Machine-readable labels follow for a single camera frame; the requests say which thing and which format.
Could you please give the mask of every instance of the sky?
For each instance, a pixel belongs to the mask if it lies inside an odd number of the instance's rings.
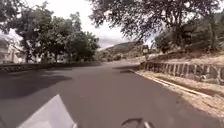
[[[45,0],[26,0],[30,6],[41,5]],[[92,25],[89,19],[91,15],[91,5],[87,0],[47,0],[48,9],[54,11],[55,16],[69,18],[71,13],[79,12],[84,31],[89,31],[95,34],[100,40],[99,44],[102,48],[107,48],[118,43],[127,42],[123,38],[120,28],[110,29],[105,23],[99,29]]]

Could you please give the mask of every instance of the vegetation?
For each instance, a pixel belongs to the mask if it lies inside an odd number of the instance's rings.
[[[111,27],[120,26],[125,36],[138,40],[160,33],[153,46],[163,53],[188,51],[187,47],[196,42],[207,44],[207,51],[218,50],[215,12],[220,0],[89,1],[93,4],[90,18],[96,27],[108,21]],[[204,30],[200,30],[201,21],[206,21]]]
[[[79,13],[64,19],[53,16],[47,2],[29,8],[19,0],[3,0],[0,13],[2,30],[14,29],[22,37],[20,42],[26,62],[90,61],[99,48],[98,38],[81,28]]]

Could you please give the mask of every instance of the road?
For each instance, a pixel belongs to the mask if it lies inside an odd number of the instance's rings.
[[[134,117],[150,120],[156,128],[223,127],[178,94],[127,69],[111,64],[3,74],[0,116],[8,128],[15,128],[60,94],[82,128],[119,128]]]

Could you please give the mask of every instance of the motorcycle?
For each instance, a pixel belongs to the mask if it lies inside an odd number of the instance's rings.
[[[121,124],[121,128],[133,122],[137,123],[136,128],[155,128],[143,118],[127,119]],[[79,128],[79,124],[72,120],[61,97],[57,95],[17,128]]]

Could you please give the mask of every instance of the curb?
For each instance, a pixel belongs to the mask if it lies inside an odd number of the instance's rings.
[[[196,95],[199,95],[199,96],[202,96],[202,97],[207,97],[207,98],[211,98],[212,97],[212,96],[207,95],[205,93],[201,93],[201,92],[198,92],[198,91],[194,91],[194,90],[191,90],[191,89],[182,87],[180,85],[177,85],[177,84],[174,84],[174,83],[171,83],[171,82],[167,82],[165,80],[161,80],[161,79],[158,79],[158,78],[155,78],[155,77],[149,77],[149,76],[142,75],[140,73],[135,72],[134,70],[130,70],[130,71],[133,72],[133,73],[135,73],[135,74],[137,74],[137,75],[143,76],[143,77],[145,77],[147,79],[150,79],[152,81],[155,81],[155,82],[157,82],[159,84],[162,84],[165,87],[173,86],[173,87],[179,88],[179,89],[183,90],[184,92],[186,92],[189,95],[196,94]]]

